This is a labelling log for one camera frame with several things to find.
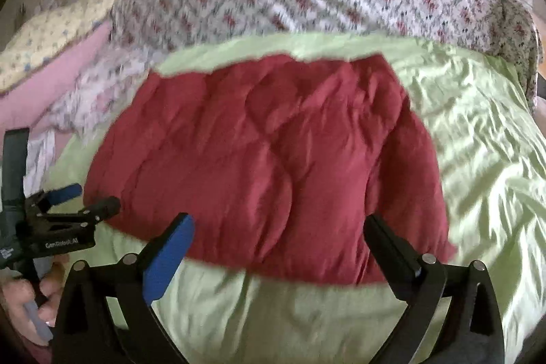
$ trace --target red fabric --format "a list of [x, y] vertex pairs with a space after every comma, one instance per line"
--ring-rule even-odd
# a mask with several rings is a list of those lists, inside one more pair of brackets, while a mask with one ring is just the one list
[[454, 251], [434, 146], [380, 55], [151, 73], [92, 163], [85, 203], [108, 195], [125, 233], [149, 240], [187, 212], [188, 257], [275, 278], [384, 280], [362, 238], [372, 212], [417, 251]]

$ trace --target blue gripper pad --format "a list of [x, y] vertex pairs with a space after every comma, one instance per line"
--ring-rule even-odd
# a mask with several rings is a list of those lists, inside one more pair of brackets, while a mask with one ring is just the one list
[[158, 238], [144, 247], [138, 267], [143, 276], [143, 297], [150, 306], [165, 294], [176, 269], [192, 244], [195, 224], [187, 213], [180, 213]]
[[70, 201], [81, 195], [82, 188], [80, 184], [70, 184], [58, 190], [51, 190], [45, 194], [45, 197], [52, 206], [58, 206], [63, 202]]

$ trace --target bed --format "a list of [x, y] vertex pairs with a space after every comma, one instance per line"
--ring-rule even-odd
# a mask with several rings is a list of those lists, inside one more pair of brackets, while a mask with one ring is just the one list
[[[381, 53], [432, 138], [449, 240], [458, 248], [451, 262], [480, 258], [488, 265], [506, 362], [515, 362], [546, 313], [546, 142], [531, 114], [542, 45], [518, 0], [105, 3], [111, 43], [97, 46], [76, 88], [40, 117], [51, 127], [37, 132], [41, 161], [30, 162], [36, 173], [29, 191], [85, 184], [108, 129], [131, 107], [151, 66], [174, 77], [270, 54], [354, 60]], [[90, 32], [97, 26], [78, 28], [74, 36], [88, 39]], [[76, 135], [60, 154], [57, 145], [54, 162], [47, 147], [59, 132]], [[58, 211], [79, 207], [75, 200]], [[107, 225], [99, 226], [96, 239], [94, 249], [71, 259], [110, 263], [144, 245]], [[417, 362], [430, 352], [446, 309], [437, 313]], [[111, 310], [123, 325], [114, 303]], [[367, 362], [403, 304], [385, 284], [317, 286], [186, 259], [155, 310], [189, 362]]]

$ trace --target metal screw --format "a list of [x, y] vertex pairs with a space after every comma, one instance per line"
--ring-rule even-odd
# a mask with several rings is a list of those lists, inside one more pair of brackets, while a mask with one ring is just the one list
[[481, 272], [485, 270], [485, 264], [481, 261], [474, 261], [472, 265], [476, 270], [480, 270]]
[[86, 266], [85, 261], [76, 261], [72, 268], [76, 270], [77, 272], [81, 272]]
[[134, 253], [129, 253], [124, 256], [123, 260], [125, 265], [130, 266], [131, 264], [134, 264], [137, 261], [137, 256]]
[[422, 258], [422, 262], [426, 262], [427, 264], [436, 263], [436, 257], [432, 255], [431, 253], [425, 253], [421, 258]]

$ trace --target human hand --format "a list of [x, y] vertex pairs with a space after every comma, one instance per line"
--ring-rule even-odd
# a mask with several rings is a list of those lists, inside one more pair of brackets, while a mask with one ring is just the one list
[[[67, 262], [68, 255], [55, 257], [51, 271], [40, 282], [40, 290], [48, 301], [39, 308], [38, 316], [50, 327], [55, 326], [63, 291], [64, 264]], [[10, 279], [2, 284], [0, 290], [7, 303], [7, 315], [13, 327], [34, 344], [47, 346], [47, 343], [38, 336], [24, 307], [25, 303], [34, 300], [34, 290], [31, 283], [25, 279]]]

